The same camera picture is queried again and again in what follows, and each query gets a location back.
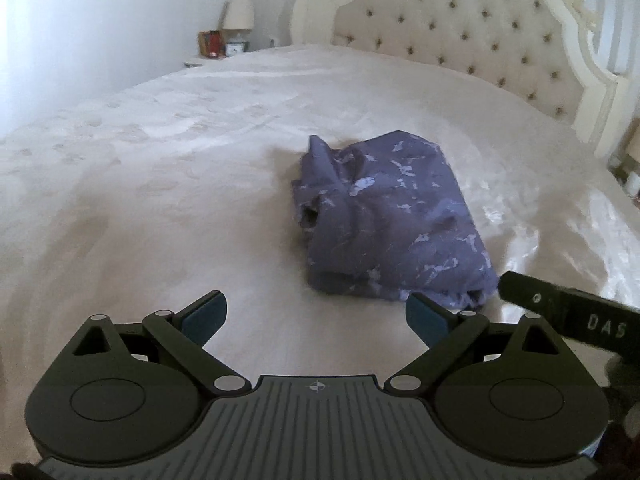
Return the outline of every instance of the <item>nightstand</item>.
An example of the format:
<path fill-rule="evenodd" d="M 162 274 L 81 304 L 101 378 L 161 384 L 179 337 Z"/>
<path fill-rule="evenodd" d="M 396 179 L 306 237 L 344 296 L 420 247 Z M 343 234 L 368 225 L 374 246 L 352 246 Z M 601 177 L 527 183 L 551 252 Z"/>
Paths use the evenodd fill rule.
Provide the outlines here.
<path fill-rule="evenodd" d="M 216 63 L 222 59 L 226 59 L 226 56 L 220 56 L 220 57 L 192 56 L 189 59 L 186 59 L 184 61 L 184 65 L 187 68 L 194 68 L 197 66 L 206 66 L 211 63 Z"/>

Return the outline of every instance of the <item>triangular cutout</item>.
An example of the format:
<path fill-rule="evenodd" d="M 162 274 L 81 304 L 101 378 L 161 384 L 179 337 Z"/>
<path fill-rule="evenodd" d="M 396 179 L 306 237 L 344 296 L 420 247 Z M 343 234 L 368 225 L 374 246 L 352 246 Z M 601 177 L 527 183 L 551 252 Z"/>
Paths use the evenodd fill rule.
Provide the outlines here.
<path fill-rule="evenodd" d="M 558 355 L 558 349 L 539 326 L 532 326 L 527 332 L 522 349 L 537 354 Z"/>
<path fill-rule="evenodd" d="M 100 327 L 94 326 L 89 329 L 84 339 L 76 348 L 74 355 L 103 354 L 111 350 L 107 338 Z"/>

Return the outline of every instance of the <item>clock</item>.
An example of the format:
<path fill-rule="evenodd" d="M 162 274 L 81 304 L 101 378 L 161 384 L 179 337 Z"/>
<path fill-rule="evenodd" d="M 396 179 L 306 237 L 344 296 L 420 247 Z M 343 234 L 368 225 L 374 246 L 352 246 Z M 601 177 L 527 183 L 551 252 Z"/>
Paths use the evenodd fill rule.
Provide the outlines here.
<path fill-rule="evenodd" d="M 232 57 L 237 54 L 242 54 L 245 50 L 246 43 L 227 43 L 225 45 L 225 56 Z"/>

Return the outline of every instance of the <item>table lamp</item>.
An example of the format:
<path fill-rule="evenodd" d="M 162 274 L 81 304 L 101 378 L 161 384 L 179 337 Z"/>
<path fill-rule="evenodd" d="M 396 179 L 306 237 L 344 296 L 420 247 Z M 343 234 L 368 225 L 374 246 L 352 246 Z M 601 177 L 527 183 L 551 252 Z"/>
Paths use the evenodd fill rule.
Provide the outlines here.
<path fill-rule="evenodd" d="M 226 7 L 222 29 L 227 32 L 226 54 L 244 52 L 247 44 L 245 34 L 254 28 L 254 4 L 251 0 L 231 0 Z"/>
<path fill-rule="evenodd" d="M 634 161 L 640 162 L 640 126 L 638 126 L 633 137 L 631 137 L 631 142 L 629 142 L 626 147 L 626 154 Z M 625 184 L 625 191 L 629 196 L 638 196 L 638 192 L 640 192 L 640 175 L 638 175 L 638 168 L 635 168 L 635 170 L 629 173 Z"/>

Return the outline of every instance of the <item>lamp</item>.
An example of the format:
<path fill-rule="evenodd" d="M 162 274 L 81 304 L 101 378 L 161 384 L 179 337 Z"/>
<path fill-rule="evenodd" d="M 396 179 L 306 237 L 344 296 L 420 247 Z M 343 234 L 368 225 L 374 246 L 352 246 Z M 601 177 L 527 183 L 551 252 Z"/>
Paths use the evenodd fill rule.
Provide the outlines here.
<path fill-rule="evenodd" d="M 236 31 L 236 37 L 231 41 L 240 43 L 244 41 L 241 33 L 254 28 L 254 4 L 251 0 L 231 0 L 226 7 L 225 19 L 222 29 Z"/>
<path fill-rule="evenodd" d="M 629 142 L 626 147 L 626 154 L 634 161 L 640 162 L 640 126 L 638 126 L 631 137 L 631 142 Z M 625 191 L 629 196 L 638 196 L 638 192 L 640 192 L 640 175 L 638 175 L 636 171 L 629 173 L 625 184 Z"/>

